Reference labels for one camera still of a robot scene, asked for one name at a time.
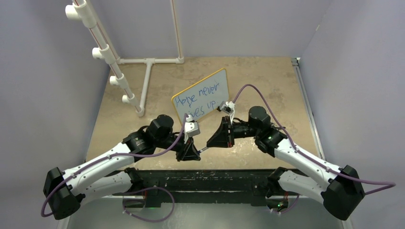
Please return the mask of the yellow framed whiteboard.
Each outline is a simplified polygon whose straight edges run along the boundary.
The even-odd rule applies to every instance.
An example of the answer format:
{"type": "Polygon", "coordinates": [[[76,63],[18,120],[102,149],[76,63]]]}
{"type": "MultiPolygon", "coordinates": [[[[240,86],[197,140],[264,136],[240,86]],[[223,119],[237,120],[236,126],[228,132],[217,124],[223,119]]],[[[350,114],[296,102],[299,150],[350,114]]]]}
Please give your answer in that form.
{"type": "Polygon", "coordinates": [[[198,121],[230,98],[227,70],[219,69],[171,98],[180,121],[184,114],[198,121]]]}

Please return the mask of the blue white marker pen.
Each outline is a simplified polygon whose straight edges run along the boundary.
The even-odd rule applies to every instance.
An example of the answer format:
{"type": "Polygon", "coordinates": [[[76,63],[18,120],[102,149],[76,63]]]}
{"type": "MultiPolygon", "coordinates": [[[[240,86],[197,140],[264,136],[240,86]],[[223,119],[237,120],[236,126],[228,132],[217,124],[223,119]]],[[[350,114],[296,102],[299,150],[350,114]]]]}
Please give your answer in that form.
{"type": "Polygon", "coordinates": [[[209,149],[209,148],[208,148],[208,147],[204,147],[204,148],[198,150],[198,151],[197,151],[197,154],[200,154],[200,153],[206,151],[207,149],[209,149]]]}

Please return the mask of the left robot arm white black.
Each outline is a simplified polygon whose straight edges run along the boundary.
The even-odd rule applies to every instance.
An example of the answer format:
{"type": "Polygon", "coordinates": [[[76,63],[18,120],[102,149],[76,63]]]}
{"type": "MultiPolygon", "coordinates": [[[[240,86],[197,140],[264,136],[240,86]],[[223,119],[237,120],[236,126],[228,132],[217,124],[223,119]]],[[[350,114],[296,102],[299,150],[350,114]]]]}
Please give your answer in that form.
{"type": "Polygon", "coordinates": [[[124,193],[137,195],[142,190],[141,180],[119,173],[120,180],[107,178],[115,170],[129,166],[143,158],[156,157],[169,151],[177,161],[199,161],[193,136],[200,134],[197,121],[191,115],[183,117],[179,133],[173,132],[173,119],[161,114],[147,126],[130,133],[109,151],[79,166],[62,171],[55,167],[47,172],[43,193],[46,197],[41,216],[56,220],[67,218],[79,210],[81,203],[90,200],[90,193],[124,193]]]}

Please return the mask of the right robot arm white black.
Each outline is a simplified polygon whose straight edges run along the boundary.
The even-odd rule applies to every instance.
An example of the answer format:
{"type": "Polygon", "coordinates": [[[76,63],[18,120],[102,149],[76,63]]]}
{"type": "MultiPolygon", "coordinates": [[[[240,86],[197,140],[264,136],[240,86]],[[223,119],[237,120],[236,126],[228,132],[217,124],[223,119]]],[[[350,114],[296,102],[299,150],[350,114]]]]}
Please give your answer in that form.
{"type": "Polygon", "coordinates": [[[303,175],[279,167],[268,178],[268,194],[295,192],[319,203],[340,220],[347,220],[363,200],[365,191],[355,168],[340,167],[322,160],[292,143],[278,130],[261,106],[249,109],[248,120],[234,122],[222,117],[220,126],[207,141],[208,148],[231,148],[237,138],[253,137],[263,153],[297,168],[303,175]]]}

